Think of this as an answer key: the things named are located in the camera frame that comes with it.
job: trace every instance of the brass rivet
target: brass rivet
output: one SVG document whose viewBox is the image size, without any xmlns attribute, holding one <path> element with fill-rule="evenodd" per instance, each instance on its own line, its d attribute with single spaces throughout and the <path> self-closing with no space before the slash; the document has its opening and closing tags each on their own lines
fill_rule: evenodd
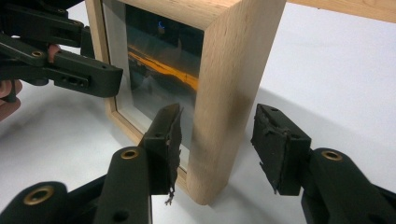
<svg viewBox="0 0 396 224">
<path fill-rule="evenodd" d="M 41 52 L 41 51 L 33 51 L 32 55 L 35 56 L 35 57 L 41 57 L 41 56 L 43 56 L 43 52 Z"/>
<path fill-rule="evenodd" d="M 139 156 L 139 152 L 135 149 L 129 149 L 121 153 L 121 157 L 125 160 L 131 160 Z"/>
<path fill-rule="evenodd" d="M 53 191 L 53 186 L 50 185 L 34 189 L 28 195 L 26 195 L 26 197 L 23 199 L 23 202 L 27 205 L 43 203 L 53 195 Z"/>
<path fill-rule="evenodd" d="M 331 161 L 341 161 L 343 159 L 343 157 L 340 154 L 333 151 L 322 151 L 321 154 L 324 158 Z"/>
</svg>

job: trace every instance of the glass pane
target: glass pane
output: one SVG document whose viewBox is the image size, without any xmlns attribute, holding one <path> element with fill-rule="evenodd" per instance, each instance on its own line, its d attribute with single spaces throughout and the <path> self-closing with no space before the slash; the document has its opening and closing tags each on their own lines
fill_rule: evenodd
<svg viewBox="0 0 396 224">
<path fill-rule="evenodd" d="M 128 85 L 133 111 L 139 111 L 132 113 L 134 125 L 143 133 L 161 107 L 179 103 L 182 145 L 189 148 L 204 32 L 131 6 L 125 24 Z"/>
</svg>

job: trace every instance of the black clamp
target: black clamp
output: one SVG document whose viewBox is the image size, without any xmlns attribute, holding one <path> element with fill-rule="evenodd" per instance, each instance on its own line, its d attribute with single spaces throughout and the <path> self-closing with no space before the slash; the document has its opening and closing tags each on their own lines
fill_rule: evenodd
<svg viewBox="0 0 396 224">
<path fill-rule="evenodd" d="M 396 194 L 373 185 L 344 153 L 310 148 L 280 110 L 257 105 L 251 142 L 275 192 L 299 195 L 307 223 L 396 223 Z"/>
<path fill-rule="evenodd" d="M 92 59 L 89 27 L 67 19 L 66 10 L 43 1 L 16 2 L 0 6 L 0 81 L 22 79 L 42 86 L 51 79 L 56 86 L 94 96 L 118 94 L 122 70 Z M 49 43 L 81 47 L 83 56 L 60 50 L 49 63 Z M 3 100 L 15 99 L 13 88 Z"/>
<path fill-rule="evenodd" d="M 23 190 L 0 223 L 151 223 L 151 196 L 174 196 L 181 113 L 178 104 L 162 108 L 137 147 L 115 152 L 107 174 L 78 189 L 52 181 Z"/>
</svg>

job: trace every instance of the wooden frame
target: wooden frame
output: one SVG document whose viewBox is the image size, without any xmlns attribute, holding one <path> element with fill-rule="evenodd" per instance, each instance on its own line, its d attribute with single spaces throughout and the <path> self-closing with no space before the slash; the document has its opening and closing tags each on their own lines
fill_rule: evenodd
<svg viewBox="0 0 396 224">
<path fill-rule="evenodd" d="M 394 0 L 288 0 L 288 2 L 379 21 L 396 22 L 396 1 Z"/>
<path fill-rule="evenodd" d="M 262 79 L 285 0 L 122 0 L 205 31 L 188 172 L 177 183 L 199 204 L 226 186 Z M 96 58 L 109 63 L 102 1 L 86 0 Z M 106 112 L 135 142 L 142 137 L 106 99 Z"/>
</svg>

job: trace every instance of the hand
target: hand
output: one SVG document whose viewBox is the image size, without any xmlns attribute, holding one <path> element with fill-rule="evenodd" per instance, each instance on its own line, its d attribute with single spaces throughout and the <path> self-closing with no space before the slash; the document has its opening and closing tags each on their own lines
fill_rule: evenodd
<svg viewBox="0 0 396 224">
<path fill-rule="evenodd" d="M 1 81 L 0 82 L 0 98 L 3 98 L 11 92 L 12 85 L 11 81 Z M 18 94 L 22 89 L 22 83 L 19 80 L 15 80 L 15 89 Z M 20 99 L 17 99 L 15 103 L 7 103 L 0 100 L 0 121 L 14 113 L 21 106 Z"/>
<path fill-rule="evenodd" d="M 50 45 L 49 46 L 49 63 L 53 63 L 53 58 L 55 53 L 60 50 L 59 46 L 57 45 Z M 11 92 L 12 84 L 11 81 L 1 81 L 0 82 L 0 98 L 8 96 Z M 15 89 L 16 93 L 18 94 L 22 90 L 22 83 L 19 80 L 15 80 Z M 15 103 L 7 103 L 5 101 L 0 100 L 0 121 L 5 119 L 6 117 L 10 116 L 14 113 L 18 108 L 21 106 L 20 99 L 17 99 Z"/>
</svg>

